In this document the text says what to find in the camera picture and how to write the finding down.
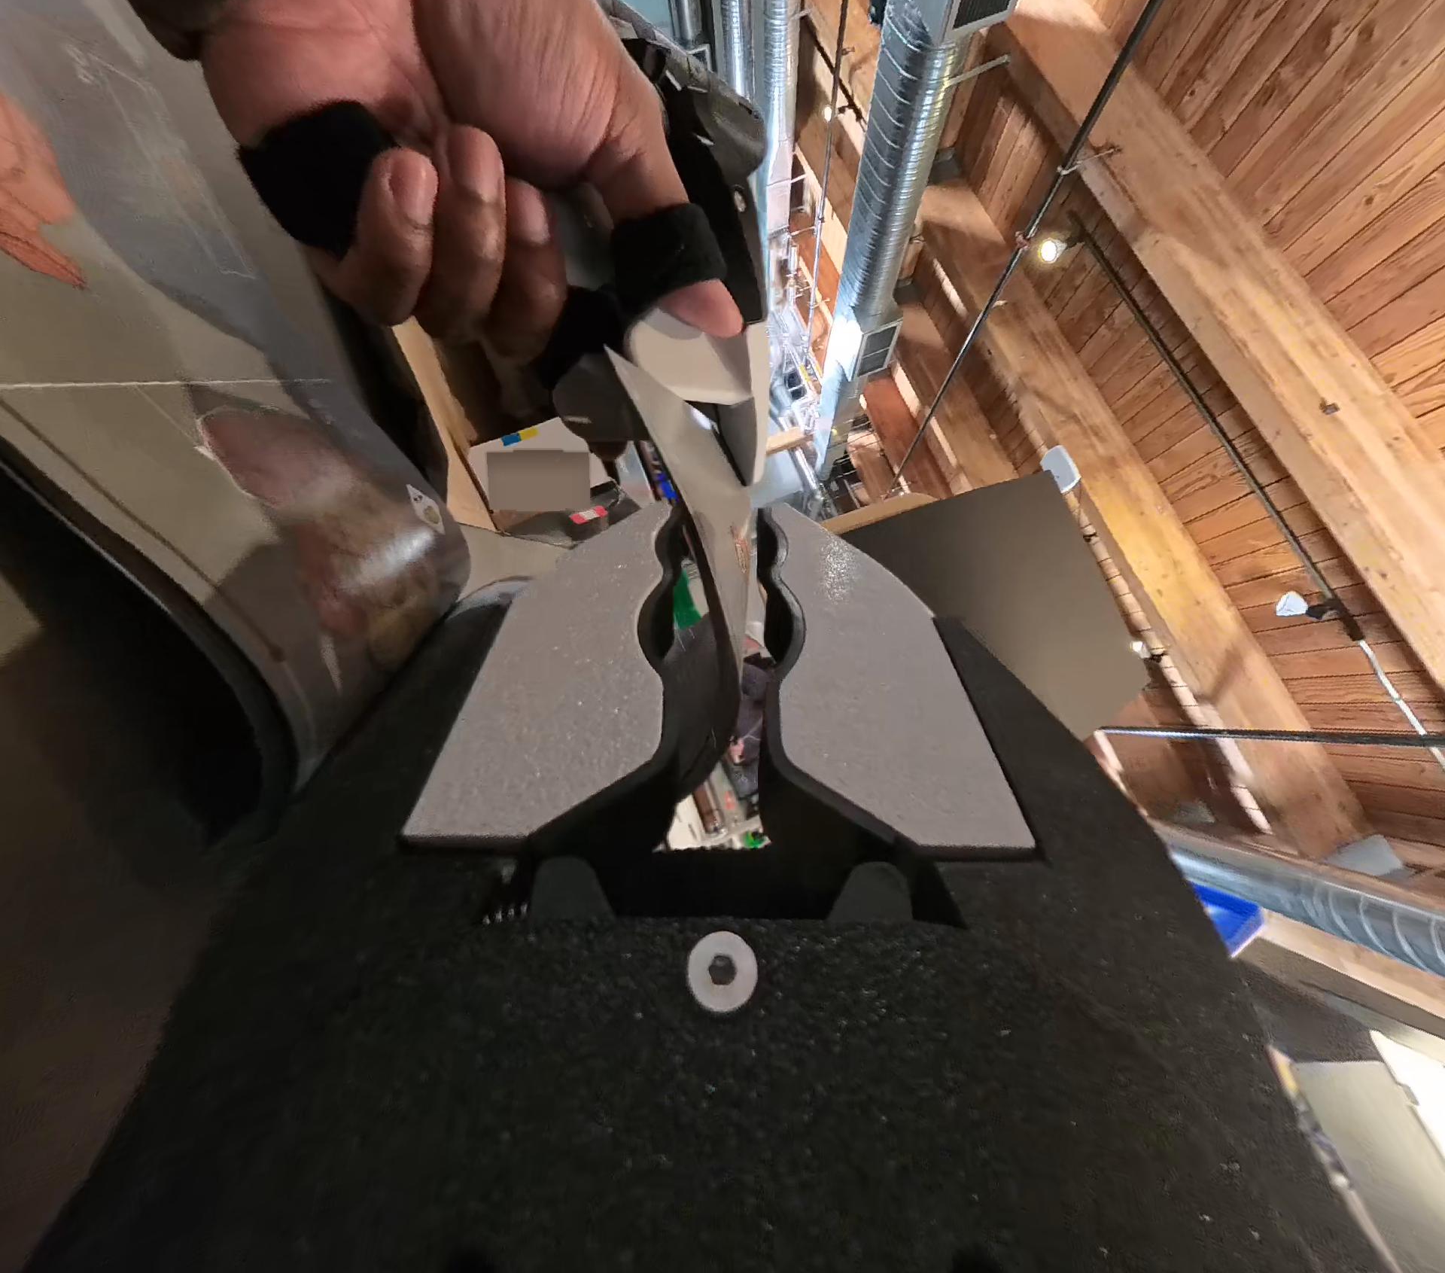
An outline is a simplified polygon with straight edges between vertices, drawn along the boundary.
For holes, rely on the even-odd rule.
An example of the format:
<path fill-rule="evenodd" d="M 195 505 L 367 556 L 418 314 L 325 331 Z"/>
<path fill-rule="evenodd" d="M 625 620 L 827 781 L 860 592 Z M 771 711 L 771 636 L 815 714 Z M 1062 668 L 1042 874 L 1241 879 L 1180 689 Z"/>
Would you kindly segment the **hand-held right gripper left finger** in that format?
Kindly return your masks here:
<path fill-rule="evenodd" d="M 401 823 L 412 846 L 644 855 L 665 838 L 740 711 L 708 578 L 708 615 L 675 649 L 685 529 L 657 502 L 511 601 Z"/>

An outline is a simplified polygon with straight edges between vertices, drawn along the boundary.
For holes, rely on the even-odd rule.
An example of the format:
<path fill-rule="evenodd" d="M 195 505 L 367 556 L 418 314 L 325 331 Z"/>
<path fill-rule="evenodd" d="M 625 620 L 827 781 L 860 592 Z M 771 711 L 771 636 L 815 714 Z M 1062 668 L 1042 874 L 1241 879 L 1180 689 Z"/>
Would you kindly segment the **grey instruction booklet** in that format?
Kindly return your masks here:
<path fill-rule="evenodd" d="M 286 796 L 449 608 L 463 541 L 249 268 L 86 0 L 5 0 L 5 454 L 100 525 Z"/>

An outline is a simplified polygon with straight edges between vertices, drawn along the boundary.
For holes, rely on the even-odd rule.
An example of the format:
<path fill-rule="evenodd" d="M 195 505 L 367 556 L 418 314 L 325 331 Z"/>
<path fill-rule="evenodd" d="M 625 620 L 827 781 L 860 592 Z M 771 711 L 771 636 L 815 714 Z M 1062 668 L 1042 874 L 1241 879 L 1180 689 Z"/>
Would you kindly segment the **grey desk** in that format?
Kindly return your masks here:
<path fill-rule="evenodd" d="M 5 475 L 5 1269 L 80 1189 L 163 1040 L 249 789 L 230 685 Z"/>

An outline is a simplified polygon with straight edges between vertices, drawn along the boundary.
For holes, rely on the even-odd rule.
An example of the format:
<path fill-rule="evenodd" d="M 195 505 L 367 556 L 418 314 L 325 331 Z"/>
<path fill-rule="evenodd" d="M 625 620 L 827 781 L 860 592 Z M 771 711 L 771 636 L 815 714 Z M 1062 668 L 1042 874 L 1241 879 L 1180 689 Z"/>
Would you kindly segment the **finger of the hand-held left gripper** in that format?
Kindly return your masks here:
<path fill-rule="evenodd" d="M 767 463 L 767 408 L 757 395 L 732 404 L 690 395 L 690 419 L 716 440 L 740 486 L 753 489 Z"/>
<path fill-rule="evenodd" d="M 625 326 L 623 346 L 605 350 L 629 359 L 681 404 L 753 404 L 759 383 L 759 326 L 737 336 L 712 336 L 675 314 L 640 314 Z"/>

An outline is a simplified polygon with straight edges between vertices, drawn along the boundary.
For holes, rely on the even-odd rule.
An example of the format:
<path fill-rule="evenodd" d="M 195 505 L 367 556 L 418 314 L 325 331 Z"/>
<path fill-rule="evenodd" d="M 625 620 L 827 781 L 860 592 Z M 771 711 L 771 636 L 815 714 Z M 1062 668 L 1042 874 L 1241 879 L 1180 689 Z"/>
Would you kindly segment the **black ceiling pipe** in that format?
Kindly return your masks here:
<path fill-rule="evenodd" d="M 1081 126 L 1074 129 L 1074 138 L 1071 138 L 1071 144 L 1066 144 L 1066 155 L 1062 155 L 1062 161 L 1059 161 L 1059 167 L 1053 167 L 1053 176 L 1051 176 L 1051 184 L 1047 184 L 1047 195 L 1038 198 L 1038 206 L 1034 206 L 1034 215 L 1029 217 L 1029 226 L 1017 235 L 1017 249 L 1011 249 L 1011 257 L 1005 261 L 1005 268 L 1001 268 L 1001 275 L 996 275 L 996 285 L 994 285 L 987 305 L 980 305 L 980 312 L 973 314 L 973 322 L 965 326 L 965 336 L 964 336 L 964 346 L 957 346 L 957 354 L 956 354 L 956 359 L 950 359 L 950 368 L 947 368 L 941 390 L 932 395 L 932 404 L 927 404 L 927 409 L 925 409 L 925 419 L 920 419 L 920 424 L 916 424 L 910 449 L 902 454 L 902 463 L 893 469 L 893 479 L 890 479 L 890 486 L 884 486 L 884 497 L 893 497 L 893 495 L 902 489 L 904 469 L 910 469 L 913 454 L 925 446 L 925 438 L 927 438 L 927 429 L 932 429 L 932 422 L 937 422 L 937 414 L 941 414 L 941 408 L 944 408 L 944 399 L 947 399 L 947 390 L 950 390 L 950 383 L 956 383 L 964 359 L 971 355 L 971 350 L 976 346 L 976 336 L 980 336 L 980 331 L 987 331 L 987 322 L 988 322 L 994 312 L 1001 305 L 1007 280 L 1020 272 L 1024 257 L 1034 249 L 1034 239 L 1038 239 L 1042 221 L 1051 217 L 1051 206 L 1053 206 L 1053 198 L 1062 195 L 1066 179 L 1081 167 L 1081 155 L 1086 155 L 1089 141 L 1093 141 L 1093 126 L 1100 123 L 1105 107 L 1111 102 L 1111 97 L 1114 97 L 1123 72 L 1130 69 L 1135 55 L 1137 55 L 1137 45 L 1144 45 L 1144 40 L 1145 40 L 1145 29 L 1151 29 L 1154 20 L 1158 20 L 1160 4 L 1164 4 L 1164 0 L 1145 0 L 1145 4 L 1144 4 L 1144 10 L 1137 10 L 1137 20 L 1135 20 L 1130 33 L 1123 40 L 1118 55 L 1111 56 L 1111 69 L 1109 69 L 1105 86 L 1097 88 L 1093 107 L 1086 110 Z"/>

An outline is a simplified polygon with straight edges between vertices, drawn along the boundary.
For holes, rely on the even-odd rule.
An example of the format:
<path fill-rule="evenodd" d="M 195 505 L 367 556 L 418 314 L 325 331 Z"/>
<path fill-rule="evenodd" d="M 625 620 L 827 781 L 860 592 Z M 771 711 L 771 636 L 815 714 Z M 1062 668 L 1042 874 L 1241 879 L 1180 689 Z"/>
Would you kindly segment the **long silver spiral duct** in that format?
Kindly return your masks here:
<path fill-rule="evenodd" d="M 1420 890 L 1344 865 L 1229 843 L 1154 820 L 1154 835 L 1190 882 L 1255 901 L 1283 919 L 1357 943 L 1424 973 L 1445 973 L 1445 910 Z"/>

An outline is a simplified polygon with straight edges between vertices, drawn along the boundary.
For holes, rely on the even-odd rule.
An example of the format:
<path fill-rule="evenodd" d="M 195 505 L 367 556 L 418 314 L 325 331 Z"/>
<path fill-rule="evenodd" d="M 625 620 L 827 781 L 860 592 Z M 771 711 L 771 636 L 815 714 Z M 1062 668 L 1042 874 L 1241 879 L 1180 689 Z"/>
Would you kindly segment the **person's left hand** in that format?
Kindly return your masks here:
<path fill-rule="evenodd" d="M 665 107 L 597 0 L 230 0 L 203 33 L 225 129 L 255 144 L 325 102 L 395 138 L 320 285 L 376 326 L 532 359 L 566 300 L 545 193 L 615 221 L 685 204 Z"/>

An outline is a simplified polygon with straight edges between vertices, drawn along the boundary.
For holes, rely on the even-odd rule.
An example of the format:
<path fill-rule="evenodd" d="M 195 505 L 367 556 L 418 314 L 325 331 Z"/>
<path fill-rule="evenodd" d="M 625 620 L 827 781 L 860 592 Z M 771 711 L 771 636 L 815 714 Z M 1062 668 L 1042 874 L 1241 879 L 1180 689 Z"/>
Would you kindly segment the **stack of blue plastic bins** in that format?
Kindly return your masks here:
<path fill-rule="evenodd" d="M 1264 933 L 1261 904 L 1255 904 L 1240 892 L 1205 886 L 1205 882 L 1190 882 L 1190 886 L 1192 886 L 1196 901 L 1205 904 L 1205 911 L 1208 911 L 1213 928 L 1220 933 L 1229 960 L 1240 960 Z"/>

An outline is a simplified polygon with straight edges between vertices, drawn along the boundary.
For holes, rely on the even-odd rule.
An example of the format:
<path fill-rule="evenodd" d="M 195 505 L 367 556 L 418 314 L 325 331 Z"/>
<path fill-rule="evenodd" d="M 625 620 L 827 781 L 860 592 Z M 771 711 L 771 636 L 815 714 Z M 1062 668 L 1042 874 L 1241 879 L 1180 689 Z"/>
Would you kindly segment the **silver insulated air duct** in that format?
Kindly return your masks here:
<path fill-rule="evenodd" d="M 965 45 L 1011 14 L 1017 0 L 884 0 L 869 120 L 846 217 L 835 322 L 815 399 L 815 469 L 846 446 L 869 371 L 898 342 L 898 280 L 941 149 Z"/>

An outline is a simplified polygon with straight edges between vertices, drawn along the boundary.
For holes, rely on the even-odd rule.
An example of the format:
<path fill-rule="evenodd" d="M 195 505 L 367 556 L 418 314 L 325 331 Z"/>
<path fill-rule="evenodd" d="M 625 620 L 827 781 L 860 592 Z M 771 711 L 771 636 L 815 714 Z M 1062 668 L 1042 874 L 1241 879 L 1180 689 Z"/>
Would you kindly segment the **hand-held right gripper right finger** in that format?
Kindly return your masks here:
<path fill-rule="evenodd" d="M 1030 858 L 1034 833 L 927 601 L 795 505 L 759 515 L 759 574 L 777 656 L 759 767 L 771 843 Z"/>

